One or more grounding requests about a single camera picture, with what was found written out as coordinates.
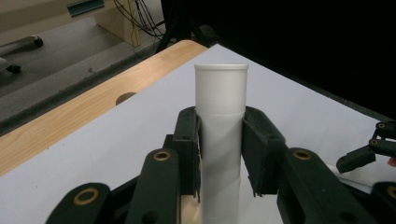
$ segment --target wooden table edge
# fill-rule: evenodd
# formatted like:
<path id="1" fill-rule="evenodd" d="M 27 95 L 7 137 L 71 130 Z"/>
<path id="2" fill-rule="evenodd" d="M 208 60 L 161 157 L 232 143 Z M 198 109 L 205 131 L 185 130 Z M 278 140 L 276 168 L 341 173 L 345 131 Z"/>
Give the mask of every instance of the wooden table edge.
<path id="1" fill-rule="evenodd" d="M 182 40 L 108 81 L 0 137 L 0 175 L 48 149 L 116 106 L 119 96 L 140 92 L 207 50 Z"/>

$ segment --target white plastic tube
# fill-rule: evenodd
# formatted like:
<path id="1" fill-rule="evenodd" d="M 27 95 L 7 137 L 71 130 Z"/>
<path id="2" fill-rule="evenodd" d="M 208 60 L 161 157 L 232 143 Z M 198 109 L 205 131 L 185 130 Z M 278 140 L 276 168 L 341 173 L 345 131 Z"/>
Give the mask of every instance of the white plastic tube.
<path id="1" fill-rule="evenodd" d="M 247 64 L 196 64 L 195 109 L 201 118 L 202 221 L 238 223 L 242 118 Z"/>

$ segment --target white table surface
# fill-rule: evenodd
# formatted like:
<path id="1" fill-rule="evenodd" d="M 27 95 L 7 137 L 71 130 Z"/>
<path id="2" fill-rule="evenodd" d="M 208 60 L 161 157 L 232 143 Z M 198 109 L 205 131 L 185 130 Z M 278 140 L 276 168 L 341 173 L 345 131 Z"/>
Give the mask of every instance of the white table surface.
<path id="1" fill-rule="evenodd" d="M 267 115 L 288 147 L 310 149 L 333 167 L 341 156 L 367 145 L 378 122 L 215 45 L 3 175 L 1 223 L 45 223 L 69 190 L 89 182 L 114 189 L 139 175 L 146 155 L 173 133 L 178 112 L 194 106 L 195 63 L 248 63 L 247 105 Z M 387 159 L 376 155 L 375 162 L 346 176 L 367 189 L 376 181 L 395 181 Z M 282 223 L 276 196 L 253 198 L 242 167 L 241 223 Z"/>

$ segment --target gray floor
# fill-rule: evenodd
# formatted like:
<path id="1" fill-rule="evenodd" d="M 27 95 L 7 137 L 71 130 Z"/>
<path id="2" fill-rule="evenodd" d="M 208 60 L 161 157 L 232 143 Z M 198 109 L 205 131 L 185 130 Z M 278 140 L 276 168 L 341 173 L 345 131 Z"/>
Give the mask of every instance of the gray floor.
<path id="1" fill-rule="evenodd" d="M 161 1 L 145 3 L 155 24 L 163 21 Z M 36 34 L 43 47 L 26 40 L 0 47 L 0 57 L 21 66 L 17 75 L 0 70 L 0 135 L 154 54 L 159 39 L 140 34 L 134 47 L 89 17 Z"/>

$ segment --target table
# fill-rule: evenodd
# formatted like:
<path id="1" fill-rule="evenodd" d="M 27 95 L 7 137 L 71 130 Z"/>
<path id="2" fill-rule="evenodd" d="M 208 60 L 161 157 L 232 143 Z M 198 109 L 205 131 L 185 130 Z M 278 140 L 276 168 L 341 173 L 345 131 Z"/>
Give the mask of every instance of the table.
<path id="1" fill-rule="evenodd" d="M 0 175 L 28 161 L 116 106 L 118 97 L 139 92 L 206 50 L 183 40 L 0 137 Z"/>
<path id="2" fill-rule="evenodd" d="M 247 104 L 267 115 L 288 147 L 311 149 L 329 166 L 367 144 L 377 123 L 220 45 L 180 41 L 0 139 L 2 220 L 43 223 L 72 188 L 102 182 L 114 189 L 137 176 L 147 153 L 174 130 L 177 113 L 194 104 L 194 63 L 248 63 Z M 115 106 L 125 92 L 138 94 Z M 394 181 L 386 162 L 377 157 L 340 178 L 366 189 Z M 276 196 L 253 198 L 245 169 L 241 178 L 243 223 L 281 223 Z"/>

